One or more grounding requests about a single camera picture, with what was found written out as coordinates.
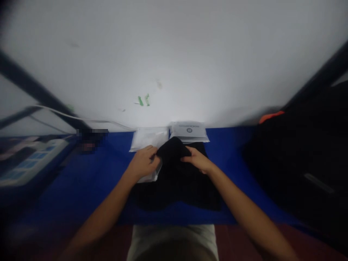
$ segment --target power strip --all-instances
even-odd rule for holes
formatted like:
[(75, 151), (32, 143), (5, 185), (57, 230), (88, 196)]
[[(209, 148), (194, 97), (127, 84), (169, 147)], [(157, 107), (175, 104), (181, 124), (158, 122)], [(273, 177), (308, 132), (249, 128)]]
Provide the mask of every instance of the power strip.
[(34, 178), (48, 163), (51, 162), (69, 143), (66, 140), (50, 140), (46, 148), (34, 152), (0, 178), (0, 187), (23, 186)]

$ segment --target forearm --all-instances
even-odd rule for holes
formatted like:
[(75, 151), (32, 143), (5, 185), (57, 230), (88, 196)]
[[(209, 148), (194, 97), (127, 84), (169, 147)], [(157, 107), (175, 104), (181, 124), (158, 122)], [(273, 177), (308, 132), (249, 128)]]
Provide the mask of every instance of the forearm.
[(208, 176), (237, 222), (256, 244), (279, 260), (298, 260), (290, 244), (269, 217), (218, 167), (209, 171)]
[(78, 230), (63, 253), (65, 259), (72, 258), (86, 247), (92, 246), (111, 229), (120, 216), (135, 183), (135, 180), (125, 174), (121, 177), (115, 188)]

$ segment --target power cord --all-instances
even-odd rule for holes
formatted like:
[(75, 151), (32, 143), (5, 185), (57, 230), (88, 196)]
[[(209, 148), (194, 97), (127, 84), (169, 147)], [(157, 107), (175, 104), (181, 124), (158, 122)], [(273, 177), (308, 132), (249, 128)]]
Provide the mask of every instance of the power cord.
[(66, 116), (66, 117), (69, 117), (69, 118), (73, 118), (73, 119), (77, 119), (77, 120), (92, 121), (92, 122), (97, 122), (97, 123), (113, 123), (113, 124), (115, 124), (115, 125), (117, 125), (117, 126), (119, 126), (119, 127), (125, 128), (125, 129), (127, 129), (127, 130), (136, 131), (136, 129), (127, 127), (127, 126), (122, 125), (121, 123), (118, 123), (118, 122), (116, 122), (116, 121), (111, 121), (111, 120), (91, 120), (91, 119), (83, 119), (83, 118), (79, 118), (79, 117), (70, 116), (70, 115), (68, 115), (68, 114), (65, 114), (65, 113), (63, 113), (63, 112), (57, 111), (57, 110), (55, 110), (55, 109), (52, 109), (52, 108), (50, 108), (50, 107), (46, 107), (46, 106), (43, 106), (43, 105), (35, 104), (35, 105), (32, 105), (32, 106), (44, 108), (44, 109), (53, 111), (53, 112), (55, 112), (55, 113), (61, 114), (61, 115), (63, 115), (63, 116)]

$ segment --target white wall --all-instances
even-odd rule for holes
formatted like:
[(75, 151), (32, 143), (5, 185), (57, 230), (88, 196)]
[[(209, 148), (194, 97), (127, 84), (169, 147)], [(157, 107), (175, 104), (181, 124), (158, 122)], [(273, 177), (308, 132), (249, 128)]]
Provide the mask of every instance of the white wall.
[(0, 47), (80, 116), (229, 127), (284, 105), (347, 24), (345, 0), (20, 0)]

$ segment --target blue table cover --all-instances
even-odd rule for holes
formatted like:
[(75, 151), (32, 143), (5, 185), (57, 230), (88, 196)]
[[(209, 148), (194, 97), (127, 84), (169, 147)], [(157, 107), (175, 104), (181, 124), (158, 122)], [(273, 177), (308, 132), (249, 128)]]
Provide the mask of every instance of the blue table cover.
[[(244, 163), (240, 147), (251, 137), (252, 127), (207, 129), (205, 143), (212, 162), (220, 167), (265, 213), (277, 223), (300, 224), (265, 194)], [(33, 206), (16, 221), (36, 229), (81, 225), (119, 181), (134, 153), (133, 132), (109, 133), (90, 155), (75, 155)], [(176, 202), (162, 211), (146, 212), (128, 200), (118, 224), (235, 224), (222, 203), (221, 211), (209, 211)]]

